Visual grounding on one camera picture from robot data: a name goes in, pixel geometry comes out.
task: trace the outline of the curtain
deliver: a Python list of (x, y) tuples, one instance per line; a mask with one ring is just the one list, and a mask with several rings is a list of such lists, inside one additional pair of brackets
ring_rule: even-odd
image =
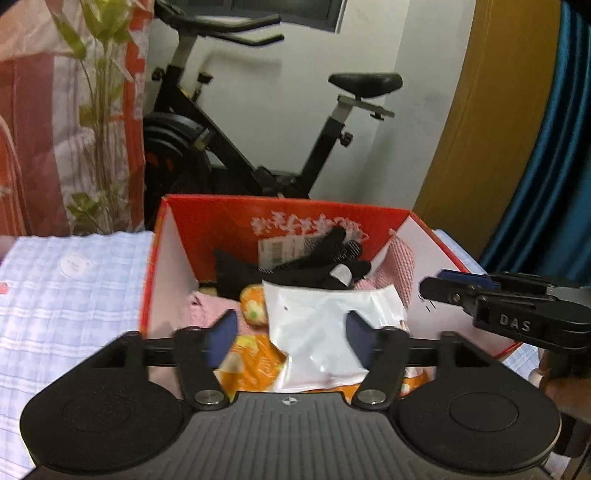
[(0, 235), (143, 225), (151, 19), (152, 0), (20, 0), (0, 17)]
[(536, 145), (483, 253), (488, 271), (591, 283), (591, 34), (563, 2), (556, 69)]

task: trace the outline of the seat post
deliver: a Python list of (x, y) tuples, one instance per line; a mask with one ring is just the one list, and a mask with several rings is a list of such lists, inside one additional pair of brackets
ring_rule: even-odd
[(304, 168), (300, 176), (294, 183), (294, 188), (304, 194), (308, 195), (318, 179), (318, 175), (322, 171), (326, 160), (332, 152), (337, 140), (341, 139), (345, 122), (355, 106), (353, 103), (342, 102), (342, 95), (337, 98), (337, 105), (332, 114), (326, 119), (324, 127), (320, 131), (320, 135), (316, 139), (314, 148), (306, 160)]

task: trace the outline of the metal screw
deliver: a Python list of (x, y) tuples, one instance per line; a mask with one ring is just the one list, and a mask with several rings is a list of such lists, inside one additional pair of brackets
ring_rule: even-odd
[(377, 405), (386, 401), (386, 394), (381, 390), (370, 388), (359, 392), (357, 398), (367, 405)]
[(201, 390), (195, 393), (195, 401), (201, 405), (218, 405), (223, 399), (223, 393), (218, 390)]

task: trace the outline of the blue and white checkered blanket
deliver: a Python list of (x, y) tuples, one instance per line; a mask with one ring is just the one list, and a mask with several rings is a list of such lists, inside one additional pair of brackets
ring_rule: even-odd
[(0, 480), (33, 467), (18, 422), (29, 399), (136, 330), (153, 233), (17, 240), (0, 265)]

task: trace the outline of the pink towel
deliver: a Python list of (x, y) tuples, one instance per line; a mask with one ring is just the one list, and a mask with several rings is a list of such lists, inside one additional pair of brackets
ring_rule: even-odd
[(235, 310), (238, 317), (238, 335), (260, 335), (269, 332), (266, 327), (252, 327), (247, 324), (242, 316), (239, 301), (212, 297), (194, 291), (189, 297), (189, 303), (191, 325), (201, 328), (211, 327), (227, 310)]
[(355, 290), (374, 290), (394, 285), (408, 310), (413, 292), (414, 253), (395, 233), (389, 241), (384, 261), (369, 277), (357, 282)]

